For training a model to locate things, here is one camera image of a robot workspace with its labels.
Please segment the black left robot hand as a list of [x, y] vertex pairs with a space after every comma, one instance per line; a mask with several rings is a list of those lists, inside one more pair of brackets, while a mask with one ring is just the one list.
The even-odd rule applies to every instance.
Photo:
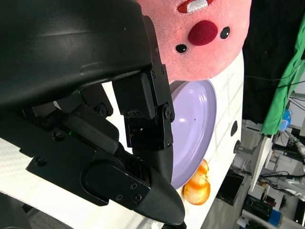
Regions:
[[0, 136], [27, 170], [175, 227], [175, 119], [155, 28], [134, 0], [0, 3]]

